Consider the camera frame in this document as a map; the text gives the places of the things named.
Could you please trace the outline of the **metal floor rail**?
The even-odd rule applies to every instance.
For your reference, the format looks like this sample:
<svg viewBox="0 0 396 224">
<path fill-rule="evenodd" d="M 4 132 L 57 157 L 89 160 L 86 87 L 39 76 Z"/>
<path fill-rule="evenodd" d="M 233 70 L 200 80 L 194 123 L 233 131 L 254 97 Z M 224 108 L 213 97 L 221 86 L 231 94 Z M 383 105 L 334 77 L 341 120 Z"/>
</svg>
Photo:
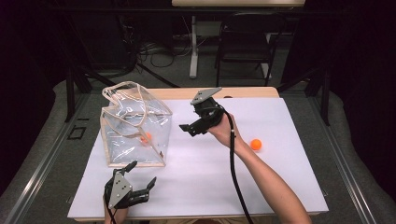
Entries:
<svg viewBox="0 0 396 224">
<path fill-rule="evenodd" d="M 88 111 L 91 96 L 78 97 L 75 115 L 64 121 L 57 100 L 6 194 L 0 197 L 0 224 L 77 224 L 68 216 L 97 131 Z M 74 126 L 85 127 L 81 139 L 68 140 Z"/>
<path fill-rule="evenodd" d="M 315 117 L 318 120 L 319 126 L 325 133 L 326 138 L 331 147 L 332 159 L 338 169 L 338 172 L 343 179 L 344 185 L 348 192 L 349 198 L 354 204 L 355 210 L 357 211 L 362 224 L 377 224 L 375 217 L 365 200 L 361 188 L 352 174 L 352 171 L 347 163 L 347 159 L 342 149 L 340 148 L 333 132 L 332 127 L 327 126 L 323 121 L 320 113 L 320 104 L 315 97 L 309 97 L 308 102 L 313 108 Z"/>
</svg>

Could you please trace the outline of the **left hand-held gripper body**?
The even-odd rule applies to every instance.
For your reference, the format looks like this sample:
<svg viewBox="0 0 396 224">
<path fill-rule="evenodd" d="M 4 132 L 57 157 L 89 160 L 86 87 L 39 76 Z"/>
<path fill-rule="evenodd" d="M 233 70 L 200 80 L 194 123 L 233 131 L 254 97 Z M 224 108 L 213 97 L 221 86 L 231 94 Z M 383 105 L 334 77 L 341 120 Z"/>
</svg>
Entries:
<svg viewBox="0 0 396 224">
<path fill-rule="evenodd" d="M 105 184 L 104 199 L 108 209 L 124 209 L 149 200 L 150 189 L 133 191 L 121 171 L 116 171 Z"/>
</svg>

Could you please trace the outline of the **clear plastic bag beige trim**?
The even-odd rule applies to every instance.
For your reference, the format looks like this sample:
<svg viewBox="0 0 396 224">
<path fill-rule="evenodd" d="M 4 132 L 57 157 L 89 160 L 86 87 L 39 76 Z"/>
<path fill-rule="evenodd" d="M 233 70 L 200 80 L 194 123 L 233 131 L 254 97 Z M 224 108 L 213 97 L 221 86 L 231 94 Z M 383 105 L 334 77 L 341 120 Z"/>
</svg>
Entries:
<svg viewBox="0 0 396 224">
<path fill-rule="evenodd" d="M 137 161 L 139 167 L 164 167 L 173 112 L 145 87 L 132 81 L 102 90 L 109 105 L 101 110 L 101 136 L 110 167 Z M 151 134 L 144 144 L 140 136 Z"/>
</svg>

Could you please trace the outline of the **white desk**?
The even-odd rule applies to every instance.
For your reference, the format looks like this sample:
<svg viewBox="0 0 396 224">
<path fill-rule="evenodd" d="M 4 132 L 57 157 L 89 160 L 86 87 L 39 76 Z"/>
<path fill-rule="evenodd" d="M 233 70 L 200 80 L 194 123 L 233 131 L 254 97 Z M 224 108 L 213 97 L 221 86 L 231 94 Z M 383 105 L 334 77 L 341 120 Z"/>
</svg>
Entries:
<svg viewBox="0 0 396 224">
<path fill-rule="evenodd" d="M 305 0 L 172 0 L 173 7 L 303 7 Z M 218 21 L 197 22 L 196 17 L 191 17 L 191 69 L 190 78 L 197 77 L 198 70 L 198 45 L 197 35 L 214 35 L 215 28 L 219 28 Z"/>
</svg>

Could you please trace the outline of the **person's left hand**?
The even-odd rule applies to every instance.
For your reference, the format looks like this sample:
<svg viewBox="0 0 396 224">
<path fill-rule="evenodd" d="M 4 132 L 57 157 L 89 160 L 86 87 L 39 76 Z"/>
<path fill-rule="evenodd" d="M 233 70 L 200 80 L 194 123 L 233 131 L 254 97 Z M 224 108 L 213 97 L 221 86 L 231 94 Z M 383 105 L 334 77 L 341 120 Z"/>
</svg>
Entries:
<svg viewBox="0 0 396 224">
<path fill-rule="evenodd" d="M 108 207 L 105 205 L 105 224 L 114 224 L 116 222 L 117 224 L 122 224 L 123 221 L 127 218 L 129 209 L 124 208 L 124 209 L 111 209 L 109 210 Z"/>
</svg>

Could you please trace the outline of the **black metal stand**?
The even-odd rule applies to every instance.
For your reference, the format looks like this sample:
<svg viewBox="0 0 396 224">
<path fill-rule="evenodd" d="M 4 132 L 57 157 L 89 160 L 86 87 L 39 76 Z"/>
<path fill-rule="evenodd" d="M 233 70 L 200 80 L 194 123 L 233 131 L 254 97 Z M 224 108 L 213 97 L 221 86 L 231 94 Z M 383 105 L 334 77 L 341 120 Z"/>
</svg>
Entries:
<svg viewBox="0 0 396 224">
<path fill-rule="evenodd" d="M 318 91 L 320 94 L 320 117 L 324 123 L 329 126 L 329 100 L 330 100 L 330 80 L 331 74 L 329 69 L 325 68 L 313 68 L 301 76 L 298 76 L 291 81 L 281 84 L 277 87 L 278 92 L 283 92 L 289 88 L 297 85 L 303 80 L 308 80 L 308 83 L 304 89 L 304 94 L 307 97 L 315 97 Z"/>
<path fill-rule="evenodd" d="M 82 93 L 90 93 L 92 91 L 92 85 L 90 84 L 87 75 L 90 70 L 83 65 L 77 67 L 71 67 L 66 72 L 66 99 L 67 99 L 67 115 L 66 122 L 69 122 L 76 112 L 75 104 L 75 87 Z"/>
</svg>

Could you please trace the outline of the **black chair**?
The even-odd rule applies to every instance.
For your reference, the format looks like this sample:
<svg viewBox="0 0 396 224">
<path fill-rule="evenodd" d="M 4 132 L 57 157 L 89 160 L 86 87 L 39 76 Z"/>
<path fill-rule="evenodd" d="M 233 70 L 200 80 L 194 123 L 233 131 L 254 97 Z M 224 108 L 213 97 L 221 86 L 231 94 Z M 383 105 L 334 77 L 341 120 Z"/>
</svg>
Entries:
<svg viewBox="0 0 396 224">
<path fill-rule="evenodd" d="M 262 77 L 267 86 L 277 42 L 286 26 L 286 18 L 278 13 L 236 12 L 224 19 L 219 28 L 215 60 L 216 86 L 222 63 L 255 63 L 257 68 L 266 63 L 267 72 L 262 73 Z"/>
</svg>

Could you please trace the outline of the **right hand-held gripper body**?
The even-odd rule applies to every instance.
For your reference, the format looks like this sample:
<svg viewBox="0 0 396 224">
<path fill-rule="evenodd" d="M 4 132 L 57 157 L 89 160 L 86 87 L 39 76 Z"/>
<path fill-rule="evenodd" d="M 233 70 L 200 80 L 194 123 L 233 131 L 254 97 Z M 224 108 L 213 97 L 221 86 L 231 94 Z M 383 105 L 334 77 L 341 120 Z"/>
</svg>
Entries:
<svg viewBox="0 0 396 224">
<path fill-rule="evenodd" d="M 199 116 L 200 124 L 197 127 L 208 130 L 220 123 L 223 114 L 222 106 L 216 102 L 213 95 L 221 91 L 222 87 L 201 90 L 196 93 L 191 101 L 194 112 Z"/>
</svg>

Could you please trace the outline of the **person's right hand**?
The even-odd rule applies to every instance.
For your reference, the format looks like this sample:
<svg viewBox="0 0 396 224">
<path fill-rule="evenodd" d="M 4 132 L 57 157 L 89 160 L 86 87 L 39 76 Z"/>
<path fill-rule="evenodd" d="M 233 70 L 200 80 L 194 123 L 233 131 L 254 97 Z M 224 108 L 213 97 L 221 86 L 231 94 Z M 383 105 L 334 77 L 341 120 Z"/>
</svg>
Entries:
<svg viewBox="0 0 396 224">
<path fill-rule="evenodd" d="M 239 155 L 244 151 L 246 142 L 238 131 L 232 114 L 224 114 L 221 122 L 208 130 L 221 144 L 226 147 L 231 146 L 231 137 L 234 140 L 234 152 Z"/>
</svg>

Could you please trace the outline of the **black floor outlet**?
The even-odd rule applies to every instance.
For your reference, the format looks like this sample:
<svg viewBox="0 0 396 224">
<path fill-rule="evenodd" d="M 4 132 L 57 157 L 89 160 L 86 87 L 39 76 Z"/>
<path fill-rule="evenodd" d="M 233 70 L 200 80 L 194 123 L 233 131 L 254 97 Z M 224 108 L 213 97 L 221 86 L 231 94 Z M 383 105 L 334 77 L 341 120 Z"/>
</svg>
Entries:
<svg viewBox="0 0 396 224">
<path fill-rule="evenodd" d="M 77 127 L 74 126 L 71 130 L 71 132 L 69 133 L 67 139 L 68 140 L 78 140 L 81 139 L 84 136 L 84 133 L 86 132 L 86 128 L 85 127 Z"/>
</svg>

